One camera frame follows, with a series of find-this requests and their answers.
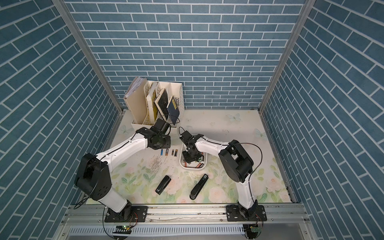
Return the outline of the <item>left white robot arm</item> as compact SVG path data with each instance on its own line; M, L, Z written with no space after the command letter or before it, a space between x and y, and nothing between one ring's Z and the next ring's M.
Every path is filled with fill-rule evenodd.
M98 201L115 213L129 208L129 201L122 197L112 185L111 173L134 154L150 148L169 149L171 136L167 133L170 124L157 119L149 129L142 127L126 141L104 152L85 154L79 164L75 186L94 201Z

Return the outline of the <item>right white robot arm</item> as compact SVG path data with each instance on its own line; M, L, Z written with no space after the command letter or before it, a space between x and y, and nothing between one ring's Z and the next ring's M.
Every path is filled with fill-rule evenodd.
M202 134L192 135L188 131L180 134L180 140L186 147L182 153L185 162L197 162L204 157L205 153L217 156L229 178L237 184L240 206L249 210L256 204L250 188L254 161L240 142L214 141L205 138Z

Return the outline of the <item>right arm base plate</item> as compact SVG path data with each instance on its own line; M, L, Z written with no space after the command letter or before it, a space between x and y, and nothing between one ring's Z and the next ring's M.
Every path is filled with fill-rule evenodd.
M228 222L266 222L267 215L265 207L253 204L250 209L246 209L240 204L227 205L226 216Z

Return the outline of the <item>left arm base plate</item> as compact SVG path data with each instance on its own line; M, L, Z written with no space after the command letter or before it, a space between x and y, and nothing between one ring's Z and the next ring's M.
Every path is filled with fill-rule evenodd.
M147 213L147 206L127 205L119 213L108 209L104 221L106 223L143 223L146 220Z

